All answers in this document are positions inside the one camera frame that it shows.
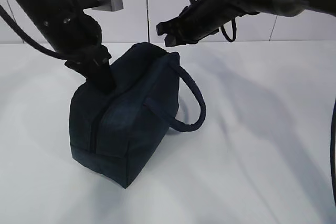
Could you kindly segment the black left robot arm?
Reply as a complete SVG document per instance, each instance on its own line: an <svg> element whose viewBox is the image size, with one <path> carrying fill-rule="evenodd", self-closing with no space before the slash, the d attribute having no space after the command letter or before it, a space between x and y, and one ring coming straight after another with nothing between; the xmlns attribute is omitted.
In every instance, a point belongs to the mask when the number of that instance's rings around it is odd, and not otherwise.
<svg viewBox="0 0 336 224"><path fill-rule="evenodd" d="M109 54L102 44L98 22L84 9L115 12L122 0L16 0L40 33L52 46L49 50L27 35L2 8L1 17L26 43L43 54L63 60L65 66L84 76L103 93L111 92L115 81Z"/></svg>

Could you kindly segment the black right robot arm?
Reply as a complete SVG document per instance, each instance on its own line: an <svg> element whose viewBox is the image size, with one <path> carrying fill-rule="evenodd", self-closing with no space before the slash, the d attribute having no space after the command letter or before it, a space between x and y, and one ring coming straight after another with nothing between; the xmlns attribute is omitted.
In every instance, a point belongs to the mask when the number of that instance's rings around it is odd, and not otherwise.
<svg viewBox="0 0 336 224"><path fill-rule="evenodd" d="M236 18L268 13L294 17L304 10L335 15L335 0L189 0L180 14L156 26L165 35L166 47L194 45L221 32L233 42L237 38Z"/></svg>

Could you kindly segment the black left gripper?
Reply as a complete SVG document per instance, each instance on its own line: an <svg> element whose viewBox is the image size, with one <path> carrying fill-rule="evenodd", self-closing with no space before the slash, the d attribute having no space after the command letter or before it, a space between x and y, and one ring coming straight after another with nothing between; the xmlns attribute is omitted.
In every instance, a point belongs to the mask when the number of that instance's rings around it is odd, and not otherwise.
<svg viewBox="0 0 336 224"><path fill-rule="evenodd" d="M116 88L109 60L111 55L103 45L90 46L78 51L81 58L67 60L65 66L86 77L95 88L108 94Z"/></svg>

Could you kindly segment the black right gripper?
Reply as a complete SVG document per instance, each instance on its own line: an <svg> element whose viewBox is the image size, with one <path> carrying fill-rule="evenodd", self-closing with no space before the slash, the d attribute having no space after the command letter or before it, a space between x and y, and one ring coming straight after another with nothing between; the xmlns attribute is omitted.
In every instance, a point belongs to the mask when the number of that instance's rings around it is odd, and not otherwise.
<svg viewBox="0 0 336 224"><path fill-rule="evenodd" d="M219 26L211 23L211 15L200 8L185 8L179 16L156 26L159 36L165 35L167 47L194 45L209 35L219 32Z"/></svg>

